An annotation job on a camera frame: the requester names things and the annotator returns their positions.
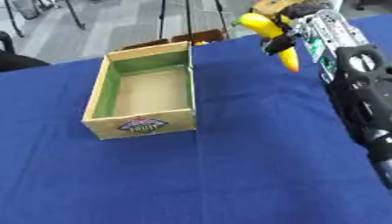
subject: blue tablecloth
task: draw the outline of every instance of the blue tablecloth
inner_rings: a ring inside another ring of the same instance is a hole
[[[392,53],[392,21],[356,20]],[[193,51],[198,130],[99,141],[81,116],[100,59],[0,75],[0,223],[392,223],[392,198],[300,45]]]

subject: printed logo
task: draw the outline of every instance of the printed logo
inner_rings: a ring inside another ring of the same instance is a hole
[[[137,117],[130,122],[122,125],[119,130],[127,130],[140,134],[150,134],[151,132],[164,127],[168,122],[158,119],[149,119],[147,117]]]

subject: yellow banana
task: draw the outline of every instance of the yellow banana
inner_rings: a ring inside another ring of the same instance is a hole
[[[287,17],[283,17],[283,21],[285,23],[290,22]],[[242,15],[238,20],[233,22],[233,25],[243,25],[260,36],[269,39],[273,39],[284,33],[282,29],[269,18],[256,13]],[[298,56],[294,47],[280,52],[278,56],[291,72],[296,73],[299,71]]]

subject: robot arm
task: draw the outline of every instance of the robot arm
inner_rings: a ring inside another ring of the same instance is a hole
[[[368,158],[392,190],[392,66],[336,10],[323,9],[293,19],[289,29],[264,42],[267,54],[302,39],[332,105],[352,139],[368,149]]]

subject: gray carpet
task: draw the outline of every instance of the gray carpet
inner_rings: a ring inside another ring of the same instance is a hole
[[[220,0],[229,24],[245,13],[255,0]],[[158,15],[161,0],[73,0],[73,5],[86,23],[80,30],[66,7],[44,12],[40,17],[25,21],[17,15],[17,23],[26,35],[19,38],[0,8],[0,29],[12,34],[17,52],[52,63],[100,57],[123,46],[158,38]],[[186,33],[185,0],[167,0],[164,38]],[[221,28],[214,0],[192,0],[192,28],[204,31]],[[369,5],[364,11],[354,10],[354,0],[346,1],[342,12],[349,18],[367,17],[392,12],[391,4]],[[241,27],[231,28],[232,37],[250,34]]]

